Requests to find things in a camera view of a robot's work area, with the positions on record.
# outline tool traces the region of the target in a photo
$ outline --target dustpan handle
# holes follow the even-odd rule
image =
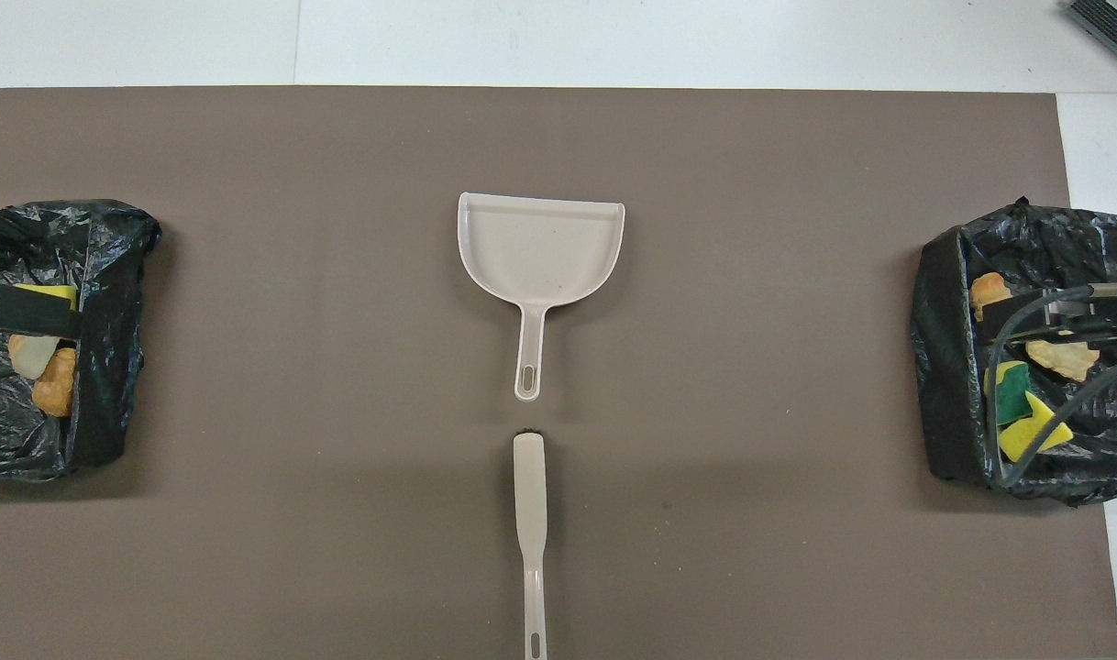
[[[514,373],[514,396],[521,401],[532,402],[542,392],[542,325],[545,321],[546,308],[522,305],[517,372]]]

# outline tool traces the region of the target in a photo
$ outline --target white dustpan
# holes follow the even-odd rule
[[[591,295],[612,275],[624,205],[461,193],[457,239],[469,276],[522,309],[514,394],[542,392],[546,310]]]

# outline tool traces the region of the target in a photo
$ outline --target trash bag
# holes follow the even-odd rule
[[[143,258],[160,237],[151,214],[114,200],[0,209],[0,281],[73,285],[80,312],[65,418],[34,404],[34,381],[12,371],[0,331],[0,478],[46,480],[122,456],[143,365]]]
[[[997,460],[986,450],[982,376],[991,346],[981,342],[970,285],[995,271],[1016,295],[1108,281],[1117,268],[1117,214],[1035,207],[1027,199],[954,227],[926,243],[914,288],[910,339],[929,471],[1001,488]],[[1059,409],[1082,384],[1030,361],[1019,346],[1002,360],[1031,364],[1031,392]],[[1100,350],[1095,376],[1117,364],[1117,345]],[[1005,490],[1023,499],[1049,497],[1070,506],[1117,497],[1117,382],[1066,421],[1073,440],[1037,456]]]

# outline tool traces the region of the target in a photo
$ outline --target dustpan pan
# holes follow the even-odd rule
[[[542,392],[546,310],[599,289],[612,275],[624,205],[464,192],[457,211],[461,260],[476,284],[522,312],[514,394]]]

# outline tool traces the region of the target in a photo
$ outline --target white hand brush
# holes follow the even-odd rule
[[[514,509],[525,573],[525,657],[546,660],[546,606],[542,597],[542,552],[546,549],[546,460],[542,436],[514,438]]]

